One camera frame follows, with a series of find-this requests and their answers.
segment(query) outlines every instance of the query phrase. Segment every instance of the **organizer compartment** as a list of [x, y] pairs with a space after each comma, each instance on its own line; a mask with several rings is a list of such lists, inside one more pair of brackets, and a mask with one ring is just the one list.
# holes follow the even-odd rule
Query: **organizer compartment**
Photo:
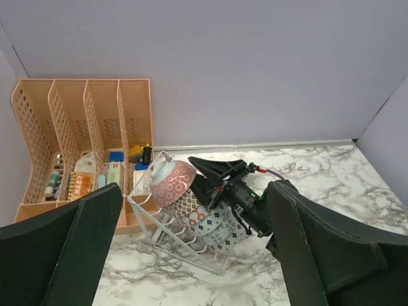
[[11, 105], [32, 162], [23, 204], [45, 200], [43, 194], [53, 171], [53, 161], [61, 152], [48, 107], [52, 83], [52, 80], [21, 80], [11, 95]]
[[69, 178], [81, 150], [92, 150], [84, 108], [86, 80], [56, 80], [48, 94], [48, 105], [64, 159], [64, 175], [58, 200], [68, 197]]
[[120, 80], [117, 93], [119, 120], [125, 155], [125, 193], [133, 189], [135, 164], [129, 162], [129, 149], [135, 145], [153, 146], [149, 80]]
[[[11, 102], [33, 163], [15, 222], [68, 204], [71, 172], [80, 156], [91, 151], [97, 189], [108, 153], [118, 150], [125, 155], [124, 201], [115, 234], [141, 231], [127, 201], [134, 170], [128, 154], [134, 145], [153, 142], [149, 80], [21, 80]], [[54, 170], [61, 172], [60, 194], [56, 201], [45, 202], [43, 193]], [[136, 197], [144, 200], [146, 195]], [[151, 213], [157, 211], [153, 199], [147, 205]]]

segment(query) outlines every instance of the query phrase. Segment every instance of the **bottle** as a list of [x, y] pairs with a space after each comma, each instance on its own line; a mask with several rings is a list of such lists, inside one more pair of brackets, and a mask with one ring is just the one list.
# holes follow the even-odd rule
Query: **bottle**
[[54, 199], [58, 200], [59, 192], [61, 191], [61, 184], [58, 185], [57, 190], [54, 194]]
[[142, 164], [150, 164], [151, 158], [152, 158], [152, 147], [148, 143], [143, 148]]
[[47, 187], [45, 188], [44, 195], [46, 197], [52, 196], [54, 193], [55, 185], [57, 185], [59, 179], [59, 172], [54, 171], [51, 174], [50, 180], [48, 181]]

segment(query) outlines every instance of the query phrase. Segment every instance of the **package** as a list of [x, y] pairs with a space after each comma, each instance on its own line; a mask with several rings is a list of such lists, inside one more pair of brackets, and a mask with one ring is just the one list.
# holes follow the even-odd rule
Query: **package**
[[88, 153], [82, 156], [75, 164], [74, 172], [95, 173], [94, 153]]
[[[142, 179], [142, 176], [146, 173], [147, 170], [141, 170], [141, 171], [134, 171], [133, 172], [133, 185], [136, 186], [136, 184], [139, 182], [139, 180]], [[150, 174], [151, 170], [148, 171], [148, 173], [145, 175], [143, 178], [143, 182], [139, 184], [139, 186], [136, 188], [136, 194], [147, 194], [150, 192], [150, 183], [152, 181]]]
[[93, 180], [93, 174], [73, 172], [69, 181], [68, 200], [73, 201], [89, 194], [92, 191]]
[[123, 162], [109, 163], [108, 174], [106, 177], [106, 184], [116, 183], [119, 185], [120, 189], [123, 190], [123, 180], [124, 180], [124, 166]]
[[101, 173], [101, 175], [103, 175], [104, 177], [107, 177], [107, 176], [108, 176], [109, 164], [110, 164], [110, 163], [103, 163], [103, 165], [102, 165], [102, 173]]

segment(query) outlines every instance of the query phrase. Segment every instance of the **stacked bowls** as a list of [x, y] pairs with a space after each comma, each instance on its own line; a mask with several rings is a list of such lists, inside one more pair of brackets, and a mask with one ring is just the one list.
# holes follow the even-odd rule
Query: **stacked bowls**
[[184, 161], [163, 161], [151, 177], [150, 191], [158, 207], [214, 252], [226, 253], [245, 238], [245, 230], [227, 204], [221, 202], [209, 210], [197, 200], [190, 188], [196, 177], [195, 167]]

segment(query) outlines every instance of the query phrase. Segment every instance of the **white marble surface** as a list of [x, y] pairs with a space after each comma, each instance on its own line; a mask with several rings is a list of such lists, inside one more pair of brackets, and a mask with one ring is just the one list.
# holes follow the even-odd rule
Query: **white marble surface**
[[[408, 234], [406, 208], [354, 145], [193, 155], [273, 168], [313, 201], [371, 226]], [[251, 175], [247, 181], [261, 193], [273, 179]], [[265, 249], [267, 242], [257, 237], [240, 242], [231, 266], [218, 276], [156, 253], [141, 234], [115, 237], [94, 305], [287, 306], [282, 270]]]

